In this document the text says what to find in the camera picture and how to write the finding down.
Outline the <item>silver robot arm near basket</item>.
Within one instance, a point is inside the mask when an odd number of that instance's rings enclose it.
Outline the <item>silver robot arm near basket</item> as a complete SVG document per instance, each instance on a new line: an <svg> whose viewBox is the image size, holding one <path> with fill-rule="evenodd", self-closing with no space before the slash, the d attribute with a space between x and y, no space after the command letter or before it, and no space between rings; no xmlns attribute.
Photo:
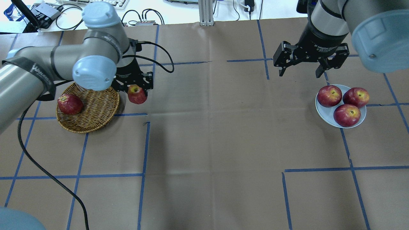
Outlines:
<svg viewBox="0 0 409 230"><path fill-rule="evenodd" d="M139 45L128 38L112 5L91 3L82 18L88 30L81 44L10 51L1 67L1 132L36 100L43 96L53 100L55 81L73 80L94 91L117 81L153 88L152 73L144 74L133 54Z"/></svg>

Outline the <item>silver robot arm near plate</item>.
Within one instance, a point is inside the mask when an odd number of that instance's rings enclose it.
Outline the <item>silver robot arm near plate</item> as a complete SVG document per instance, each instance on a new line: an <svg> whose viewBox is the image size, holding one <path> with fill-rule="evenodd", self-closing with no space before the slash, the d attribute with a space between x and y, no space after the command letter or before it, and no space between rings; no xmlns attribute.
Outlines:
<svg viewBox="0 0 409 230"><path fill-rule="evenodd" d="M279 76L302 62L319 63L317 78L342 67L352 46L363 66L372 72L408 69L407 0L299 0L297 12L308 22L297 44L282 41L274 56Z"/></svg>

